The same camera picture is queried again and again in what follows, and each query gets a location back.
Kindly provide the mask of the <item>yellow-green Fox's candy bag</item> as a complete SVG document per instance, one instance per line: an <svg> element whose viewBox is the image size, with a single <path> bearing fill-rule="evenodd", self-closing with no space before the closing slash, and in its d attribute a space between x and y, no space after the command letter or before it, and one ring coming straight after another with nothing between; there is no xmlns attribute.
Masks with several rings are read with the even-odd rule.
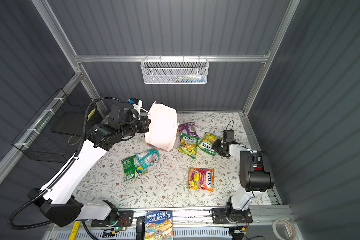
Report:
<svg viewBox="0 0 360 240"><path fill-rule="evenodd" d="M213 144L216 142L216 140L221 140L222 138L220 136L217 136L212 133L205 133L204 137L200 140L198 143L198 147L205 153L215 156L216 151L213 149Z"/></svg>

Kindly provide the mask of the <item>red paper gift bag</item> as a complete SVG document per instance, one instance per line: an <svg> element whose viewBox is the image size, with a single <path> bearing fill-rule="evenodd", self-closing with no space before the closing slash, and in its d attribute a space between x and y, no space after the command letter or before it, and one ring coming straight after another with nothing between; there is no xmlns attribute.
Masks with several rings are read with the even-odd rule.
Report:
<svg viewBox="0 0 360 240"><path fill-rule="evenodd" d="M177 134L177 111L164 104L154 102L148 111L149 130L145 133L145 142L152 148L171 152Z"/></svg>

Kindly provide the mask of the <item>green Fox's candy bag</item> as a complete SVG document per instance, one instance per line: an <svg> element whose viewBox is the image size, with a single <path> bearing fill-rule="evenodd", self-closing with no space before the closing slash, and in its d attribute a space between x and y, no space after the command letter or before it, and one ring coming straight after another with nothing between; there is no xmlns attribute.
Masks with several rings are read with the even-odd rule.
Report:
<svg viewBox="0 0 360 240"><path fill-rule="evenodd" d="M200 138L188 134L181 134L181 144L177 150L192 159L196 159L199 139Z"/></svg>

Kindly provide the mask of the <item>teal mint candy bag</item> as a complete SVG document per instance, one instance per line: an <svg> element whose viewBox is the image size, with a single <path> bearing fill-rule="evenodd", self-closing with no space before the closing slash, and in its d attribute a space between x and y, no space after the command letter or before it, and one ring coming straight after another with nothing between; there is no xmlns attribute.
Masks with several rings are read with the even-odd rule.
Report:
<svg viewBox="0 0 360 240"><path fill-rule="evenodd" d="M159 163L159 152L156 149L149 149L135 155L143 170Z"/></svg>

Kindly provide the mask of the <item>green spring tea candy bag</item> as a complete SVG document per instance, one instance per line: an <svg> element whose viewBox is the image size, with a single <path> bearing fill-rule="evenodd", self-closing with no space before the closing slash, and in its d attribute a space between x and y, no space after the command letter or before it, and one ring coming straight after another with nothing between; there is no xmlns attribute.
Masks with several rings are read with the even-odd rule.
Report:
<svg viewBox="0 0 360 240"><path fill-rule="evenodd" d="M125 182L131 179L136 179L140 175L147 173L147 169L143 169L136 156L125 158L121 161L121 163L124 171L123 179Z"/></svg>

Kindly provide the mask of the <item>pink Fox's fruits candy bag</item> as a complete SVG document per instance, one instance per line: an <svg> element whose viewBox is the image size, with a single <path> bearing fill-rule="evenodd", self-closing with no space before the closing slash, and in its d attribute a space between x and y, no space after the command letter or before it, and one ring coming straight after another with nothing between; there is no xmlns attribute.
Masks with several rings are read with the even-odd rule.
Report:
<svg viewBox="0 0 360 240"><path fill-rule="evenodd" d="M213 192L214 179L214 169L189 167L187 188Z"/></svg>

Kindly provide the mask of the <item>purple Fox's candy bag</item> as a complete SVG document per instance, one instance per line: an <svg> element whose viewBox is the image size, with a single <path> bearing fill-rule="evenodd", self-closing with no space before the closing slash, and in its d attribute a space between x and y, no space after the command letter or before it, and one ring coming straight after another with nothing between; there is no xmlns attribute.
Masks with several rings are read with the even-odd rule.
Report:
<svg viewBox="0 0 360 240"><path fill-rule="evenodd" d="M195 125L196 125L195 122L188 122L188 123L180 124L177 128L177 132L198 138L199 136L197 134Z"/></svg>

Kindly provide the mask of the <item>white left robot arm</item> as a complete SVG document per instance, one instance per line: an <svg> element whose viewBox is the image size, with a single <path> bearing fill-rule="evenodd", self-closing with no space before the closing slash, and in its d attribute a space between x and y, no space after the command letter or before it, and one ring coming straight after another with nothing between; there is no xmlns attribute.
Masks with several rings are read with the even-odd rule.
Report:
<svg viewBox="0 0 360 240"><path fill-rule="evenodd" d="M115 144L149 131L150 119L142 116L130 124L96 124L86 134L78 157L72 157L41 189L46 194L35 201L41 213L52 223L65 227L74 221L97 220L114 225L118 209L111 202L84 201L73 195L74 190L92 166Z"/></svg>

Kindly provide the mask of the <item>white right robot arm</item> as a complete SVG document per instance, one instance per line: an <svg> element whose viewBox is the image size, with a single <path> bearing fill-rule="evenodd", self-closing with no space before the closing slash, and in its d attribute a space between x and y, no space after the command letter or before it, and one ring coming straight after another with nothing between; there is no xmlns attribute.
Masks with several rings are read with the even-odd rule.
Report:
<svg viewBox="0 0 360 240"><path fill-rule="evenodd" d="M224 208L210 210L213 223L250 224L253 222L250 205L274 186L274 175L268 152L251 150L235 140L233 130L224 130L223 139L216 140L213 149L222 157L239 160L240 187Z"/></svg>

